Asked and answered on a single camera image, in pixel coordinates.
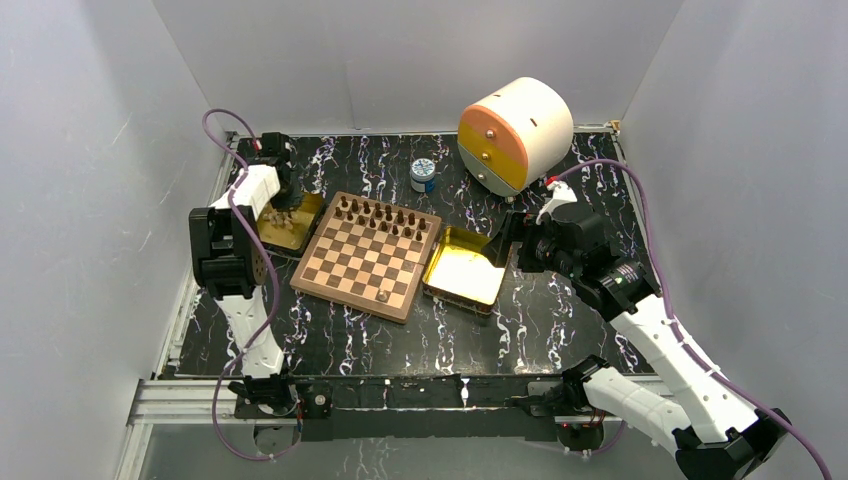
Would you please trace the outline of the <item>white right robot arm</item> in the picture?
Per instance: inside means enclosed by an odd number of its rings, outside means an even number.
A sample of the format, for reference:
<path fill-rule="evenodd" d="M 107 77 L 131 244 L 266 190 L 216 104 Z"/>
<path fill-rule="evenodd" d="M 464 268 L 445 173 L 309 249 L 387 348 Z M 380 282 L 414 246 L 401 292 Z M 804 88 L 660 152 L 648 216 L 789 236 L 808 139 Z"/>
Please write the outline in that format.
<path fill-rule="evenodd" d="M 788 433 L 785 416 L 744 399 L 716 366 L 694 359 L 695 342 L 666 318 L 657 282 L 641 262 L 612 251 L 591 206 L 553 200 L 538 213 L 508 212 L 482 252 L 504 267 L 513 249 L 519 270 L 569 280 L 673 395 L 666 399 L 590 355 L 563 371 L 558 386 L 530 395 L 528 406 L 563 403 L 577 414 L 612 413 L 666 449 L 688 479 L 743 479 L 776 452 Z"/>

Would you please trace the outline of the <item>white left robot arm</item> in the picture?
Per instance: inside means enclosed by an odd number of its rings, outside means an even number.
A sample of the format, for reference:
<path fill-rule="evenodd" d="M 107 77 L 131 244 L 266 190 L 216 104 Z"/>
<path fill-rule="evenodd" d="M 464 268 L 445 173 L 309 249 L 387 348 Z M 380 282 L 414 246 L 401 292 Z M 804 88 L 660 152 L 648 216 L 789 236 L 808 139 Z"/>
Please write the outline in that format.
<path fill-rule="evenodd" d="M 254 379 L 278 374 L 284 357 L 265 324 L 262 288 L 269 267 L 257 241 L 263 210 L 281 206 L 293 191 L 291 150 L 290 137 L 279 132 L 245 140 L 237 152 L 248 166 L 226 193 L 188 217 L 195 282 L 224 313 L 241 354 L 236 364 Z"/>

